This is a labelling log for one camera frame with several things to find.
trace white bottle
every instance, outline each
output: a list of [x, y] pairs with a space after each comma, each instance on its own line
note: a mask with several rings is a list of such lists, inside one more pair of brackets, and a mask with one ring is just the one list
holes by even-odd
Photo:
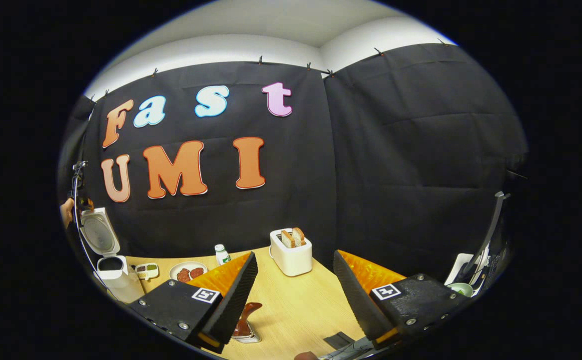
[[215, 246], [215, 259], [218, 265], [223, 265], [231, 260], [231, 255], [224, 249], [224, 245], [217, 244]]

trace meat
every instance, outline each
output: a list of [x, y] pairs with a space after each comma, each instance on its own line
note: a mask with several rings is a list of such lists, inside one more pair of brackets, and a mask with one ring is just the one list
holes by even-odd
[[189, 282], [191, 278], [188, 276], [188, 273], [189, 271], [187, 268], [181, 269], [181, 271], [177, 273], [177, 280], [181, 281], [182, 283]]
[[203, 268], [195, 268], [193, 270], [191, 270], [191, 279], [197, 278], [198, 276], [202, 275], [204, 273], [204, 269]]

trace table surface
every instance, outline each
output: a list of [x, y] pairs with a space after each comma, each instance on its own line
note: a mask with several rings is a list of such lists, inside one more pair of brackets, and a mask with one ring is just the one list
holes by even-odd
[[[250, 251], [230, 253], [235, 259]], [[334, 273], [313, 259], [313, 269], [298, 276], [286, 276], [268, 253], [268, 246], [253, 250], [258, 273], [248, 302], [262, 303], [249, 316], [249, 323], [261, 342], [229, 341], [221, 354], [229, 360], [292, 360], [295, 355], [312, 351], [317, 356], [332, 353], [324, 338], [343, 332], [354, 340], [364, 337]], [[149, 292], [169, 280], [170, 269], [181, 262], [199, 262], [209, 271], [216, 268], [215, 255], [154, 259], [126, 257], [129, 265], [156, 263], [160, 274], [150, 281], [140, 280]]]

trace bread slice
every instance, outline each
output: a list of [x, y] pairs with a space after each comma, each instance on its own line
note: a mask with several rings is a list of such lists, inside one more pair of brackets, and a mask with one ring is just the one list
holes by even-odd
[[282, 230], [282, 244], [284, 244], [284, 246], [286, 246], [287, 248], [295, 248], [295, 241], [293, 240], [293, 237], [291, 236], [291, 234], [289, 234], [288, 232], [286, 232], [285, 230]]
[[306, 241], [304, 241], [304, 233], [300, 230], [299, 227], [293, 228], [293, 240], [295, 240], [295, 247], [306, 245]]

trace orange letter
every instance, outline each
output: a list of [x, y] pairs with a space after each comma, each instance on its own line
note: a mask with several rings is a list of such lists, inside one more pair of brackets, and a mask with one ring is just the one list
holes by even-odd
[[240, 157], [240, 178], [235, 183], [238, 189], [253, 189], [264, 185], [264, 178], [259, 174], [259, 148], [264, 141], [259, 137], [240, 137], [233, 146], [238, 149]]
[[126, 112], [133, 108], [133, 100], [129, 100], [124, 104], [111, 110], [106, 116], [106, 136], [104, 137], [104, 142], [102, 143], [102, 148], [107, 148], [109, 145], [117, 141], [120, 137], [115, 128], [122, 129], [124, 126], [124, 119], [126, 118]]
[[162, 146], [151, 146], [142, 153], [149, 164], [149, 198], [164, 198], [166, 192], [160, 186], [160, 180], [172, 196], [177, 192], [179, 177], [182, 176], [182, 195], [201, 195], [206, 193], [200, 171], [200, 153], [204, 148], [201, 141], [187, 141], [179, 147], [174, 162], [170, 162]]
[[101, 168], [104, 173], [104, 186], [106, 193], [111, 200], [116, 203], [123, 203], [129, 199], [131, 195], [131, 186], [129, 186], [129, 171], [126, 164], [129, 163], [129, 155], [120, 155], [115, 159], [117, 165], [120, 166], [120, 179], [122, 179], [122, 190], [117, 191], [113, 184], [113, 159], [106, 159], [102, 161]]

